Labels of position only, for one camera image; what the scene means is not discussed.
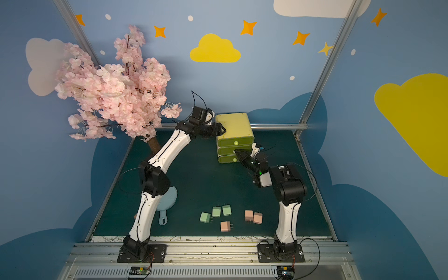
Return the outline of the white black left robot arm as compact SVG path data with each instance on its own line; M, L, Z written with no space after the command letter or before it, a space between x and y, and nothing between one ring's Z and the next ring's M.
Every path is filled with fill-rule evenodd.
M173 134L152 158L140 165L142 185L141 202L133 227L123 241L122 249L142 260L145 242L151 235L151 225L156 209L163 195L168 192L171 182L167 177L170 165L192 139L217 137L226 133L220 122L189 120L176 126Z

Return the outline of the yellow green drawer cabinet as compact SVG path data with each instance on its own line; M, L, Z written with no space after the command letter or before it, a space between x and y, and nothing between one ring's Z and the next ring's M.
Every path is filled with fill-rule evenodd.
M252 151L254 134L246 113L220 114L215 117L226 132L217 136L218 162L221 164L238 161L235 149Z

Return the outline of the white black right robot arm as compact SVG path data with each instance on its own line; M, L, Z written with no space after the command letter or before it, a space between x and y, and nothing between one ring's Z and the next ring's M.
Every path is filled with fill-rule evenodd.
M296 225L300 207L308 193L303 178L294 164L270 167L261 148L235 149L237 161L252 173L252 182L259 188L272 187L279 202L278 226L273 251L277 256L290 256L298 251Z

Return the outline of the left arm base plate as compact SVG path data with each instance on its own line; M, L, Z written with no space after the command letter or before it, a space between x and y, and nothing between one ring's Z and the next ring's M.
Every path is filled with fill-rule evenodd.
M137 247L122 246L117 258L118 263L163 263L168 246L165 244L147 244Z

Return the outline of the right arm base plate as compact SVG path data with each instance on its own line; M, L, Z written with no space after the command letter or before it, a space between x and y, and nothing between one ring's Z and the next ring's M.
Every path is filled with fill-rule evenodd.
M285 253L275 244L259 243L257 256L260 263L304 263L305 257L301 246L294 252Z

